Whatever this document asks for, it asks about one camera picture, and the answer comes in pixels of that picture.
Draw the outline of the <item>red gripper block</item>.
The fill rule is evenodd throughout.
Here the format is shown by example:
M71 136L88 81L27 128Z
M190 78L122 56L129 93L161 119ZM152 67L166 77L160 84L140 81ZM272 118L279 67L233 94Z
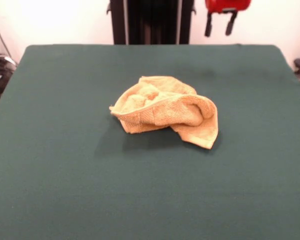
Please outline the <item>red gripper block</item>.
M237 11L246 10L251 3L251 0L205 0L205 6L208 10L207 21L204 35L209 37L212 31L212 13L211 12L228 12L232 15L227 24L225 35L230 36L233 31L235 20L237 18Z

